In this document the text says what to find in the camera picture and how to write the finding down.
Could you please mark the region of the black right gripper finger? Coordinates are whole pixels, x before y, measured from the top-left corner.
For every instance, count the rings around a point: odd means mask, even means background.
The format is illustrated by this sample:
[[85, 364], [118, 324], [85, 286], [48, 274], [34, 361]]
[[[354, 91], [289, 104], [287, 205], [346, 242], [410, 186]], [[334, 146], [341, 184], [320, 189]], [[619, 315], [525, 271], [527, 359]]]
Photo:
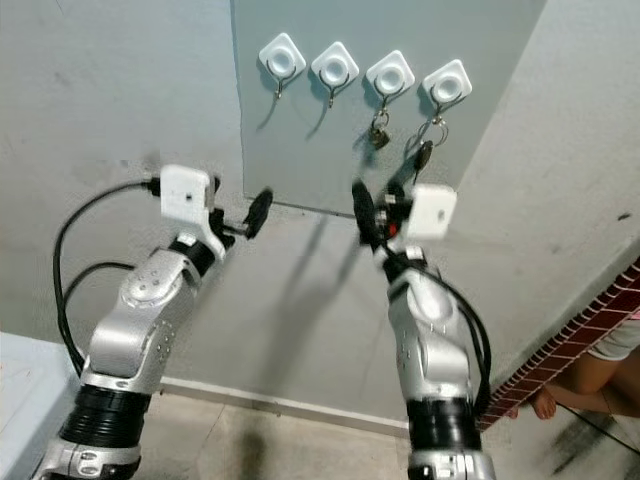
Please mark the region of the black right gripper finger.
[[428, 165], [434, 148], [434, 142], [430, 140], [420, 142], [419, 146], [413, 148], [396, 173], [389, 179], [390, 195], [404, 196], [415, 186], [421, 170]]
[[358, 237], [360, 243], [369, 247], [379, 247], [381, 244], [381, 233], [376, 223], [375, 202], [369, 188], [362, 183], [361, 180], [355, 180], [351, 186], [351, 195], [353, 200], [353, 215], [358, 228]]

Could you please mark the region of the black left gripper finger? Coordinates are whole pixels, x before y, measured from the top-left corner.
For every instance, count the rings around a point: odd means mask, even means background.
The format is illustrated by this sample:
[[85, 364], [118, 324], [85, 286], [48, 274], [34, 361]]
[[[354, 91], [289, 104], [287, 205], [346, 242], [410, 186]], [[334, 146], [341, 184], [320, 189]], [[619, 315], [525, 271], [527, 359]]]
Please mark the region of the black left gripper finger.
[[244, 236], [256, 237], [268, 220], [270, 207], [273, 205], [274, 192], [271, 188], [264, 188], [253, 198], [250, 209], [244, 216]]

